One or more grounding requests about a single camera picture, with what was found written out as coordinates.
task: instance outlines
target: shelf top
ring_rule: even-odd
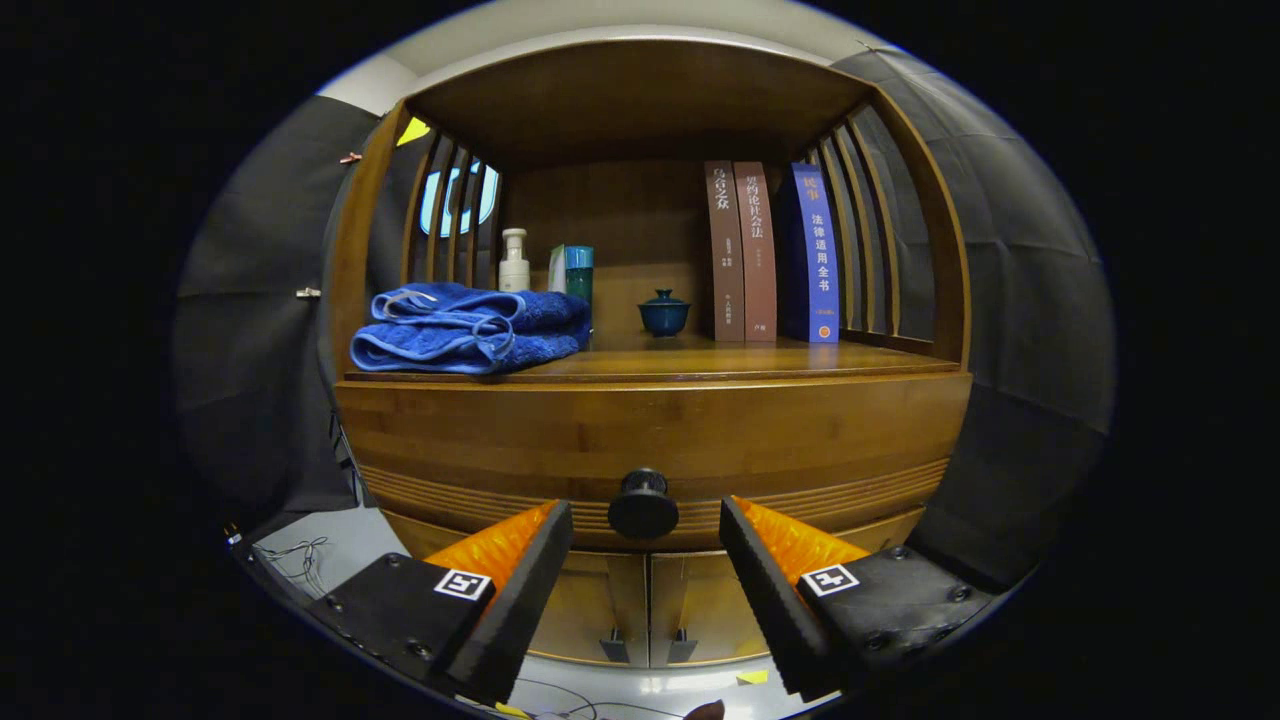
[[[654,158],[790,163],[873,88],[750,47],[604,40],[477,68],[406,106],[500,172]]]
[[[600,336],[588,350],[509,375],[347,373],[348,380],[398,383],[650,383],[817,379],[849,375],[945,373],[956,363],[856,342],[716,342],[699,336]]]

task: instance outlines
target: folded towel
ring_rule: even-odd
[[[561,292],[494,292],[411,283],[374,297],[376,324],[356,332],[366,372],[509,373],[572,355],[590,337],[590,306]]]

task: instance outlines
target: bottle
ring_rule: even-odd
[[[507,255],[498,263],[498,290],[502,292],[518,292],[529,290],[529,260],[525,260],[525,228],[507,228],[502,231],[502,240],[507,243]]]
[[[582,245],[570,245],[564,249],[564,293],[581,297],[591,304],[591,274],[595,268],[595,251]]]

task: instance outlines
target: black curtain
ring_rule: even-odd
[[[183,270],[173,368],[184,450],[239,516],[355,506],[317,348],[334,201],[378,123],[312,96],[237,168]]]
[[[951,464],[910,542],[1004,589],[1042,557],[1097,462],[1116,384],[1111,297],[1084,220],[1052,170],[989,108],[891,45],[833,64],[906,113],[951,190],[969,256],[973,395]],[[888,182],[905,168],[870,127]],[[919,255],[913,195],[888,195],[902,258]],[[904,288],[922,268],[901,265]],[[904,299],[902,327],[925,318]]]

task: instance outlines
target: soap dispenser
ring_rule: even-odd
[[[525,259],[525,228],[502,231],[507,243],[507,255],[498,263],[498,290],[518,292],[529,290],[529,260]]]

